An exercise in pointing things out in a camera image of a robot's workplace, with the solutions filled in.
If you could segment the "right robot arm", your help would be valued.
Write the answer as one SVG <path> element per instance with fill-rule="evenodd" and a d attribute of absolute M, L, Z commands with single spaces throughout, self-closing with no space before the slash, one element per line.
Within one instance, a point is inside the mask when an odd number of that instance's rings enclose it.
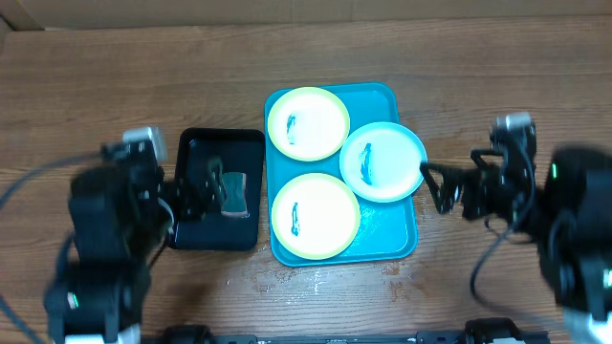
<path fill-rule="evenodd" d="M 439 213 L 463 206 L 468 221 L 490 215 L 511 233 L 528 235 L 540 272 L 562 307 L 577 343 L 611 340 L 611 156 L 588 146 L 562 146 L 537 187 L 526 148 L 475 149 L 474 168 L 424 162 L 420 170 Z"/>

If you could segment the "light blue plate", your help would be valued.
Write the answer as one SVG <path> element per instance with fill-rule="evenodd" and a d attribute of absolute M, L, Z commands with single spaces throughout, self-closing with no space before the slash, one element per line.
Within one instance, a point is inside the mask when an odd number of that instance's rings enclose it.
<path fill-rule="evenodd" d="M 342 179 L 355 194 L 376 203 L 393 203 L 414 193 L 427 161 L 421 140 L 398 123 L 363 125 L 349 135 L 339 155 Z"/>

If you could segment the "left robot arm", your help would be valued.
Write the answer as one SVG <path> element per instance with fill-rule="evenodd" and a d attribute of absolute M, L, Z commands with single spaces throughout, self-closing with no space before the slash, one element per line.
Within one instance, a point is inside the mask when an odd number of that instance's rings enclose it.
<path fill-rule="evenodd" d="M 83 171 L 68 202 L 74 231 L 58 253 L 44 307 L 54 343 L 140 343 L 155 247 L 186 211 L 203 207 L 168 183 L 153 157 Z"/>

